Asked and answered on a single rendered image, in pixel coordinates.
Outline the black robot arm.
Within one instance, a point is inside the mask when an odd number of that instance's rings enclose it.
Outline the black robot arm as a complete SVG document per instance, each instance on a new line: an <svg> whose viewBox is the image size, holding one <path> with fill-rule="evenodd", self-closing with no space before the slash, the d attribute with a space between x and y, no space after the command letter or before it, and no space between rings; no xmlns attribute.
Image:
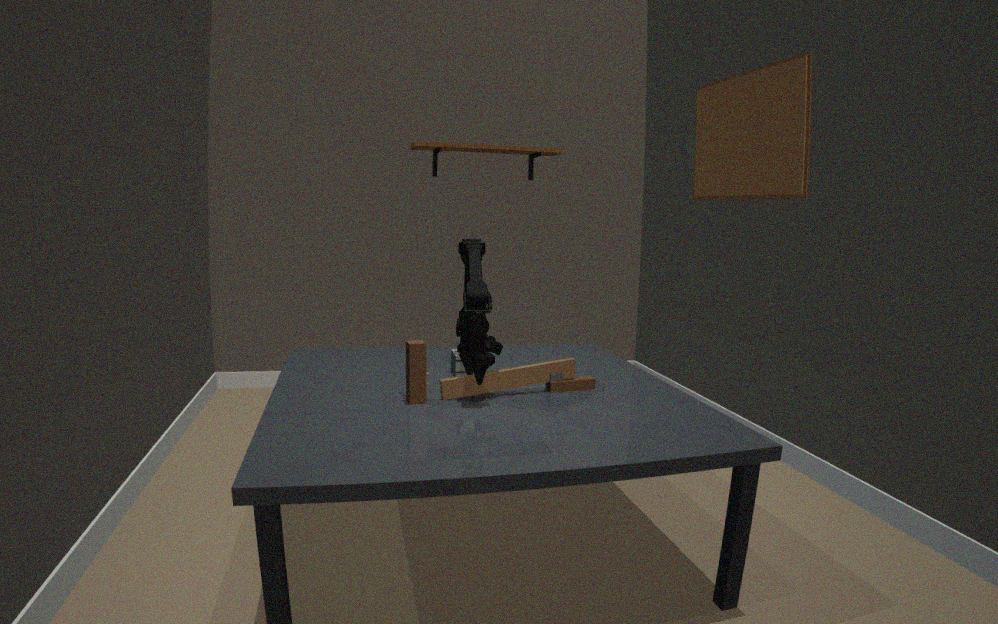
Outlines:
<svg viewBox="0 0 998 624"><path fill-rule="evenodd" d="M483 336L489 330L489 322L485 313L491 313L492 297L487 291L487 284L482 279L482 255L485 254L485 243L481 239L462 239L458 246L461 260L465 265L464 306L457 319L456 334L460 343L466 343L466 330L475 336ZM488 309L487 307L488 306ZM460 332L459 332L460 331ZM500 355L503 345L488 336L484 339L483 352Z"/></svg>

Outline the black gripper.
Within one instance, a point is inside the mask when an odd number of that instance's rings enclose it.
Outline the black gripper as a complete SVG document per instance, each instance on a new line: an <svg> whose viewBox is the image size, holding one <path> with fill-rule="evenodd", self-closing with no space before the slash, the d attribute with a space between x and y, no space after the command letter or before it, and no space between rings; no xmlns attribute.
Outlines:
<svg viewBox="0 0 998 624"><path fill-rule="evenodd" d="M495 363L495 357L490 352L483 352L484 339L488 334L475 336L471 331L464 332L466 343L459 343L457 352L461 358L467 375L474 372L477 385L482 385L485 372Z"/></svg>

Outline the long wooden rail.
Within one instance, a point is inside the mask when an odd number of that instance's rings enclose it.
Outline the long wooden rail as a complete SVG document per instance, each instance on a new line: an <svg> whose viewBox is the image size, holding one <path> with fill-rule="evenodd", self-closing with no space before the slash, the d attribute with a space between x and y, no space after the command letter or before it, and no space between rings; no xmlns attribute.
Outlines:
<svg viewBox="0 0 998 624"><path fill-rule="evenodd" d="M575 377L576 359L569 358L491 372L485 372L482 385L477 385L475 375L440 381L441 399L469 397L491 392L550 382L550 374L564 374L564 379Z"/></svg>

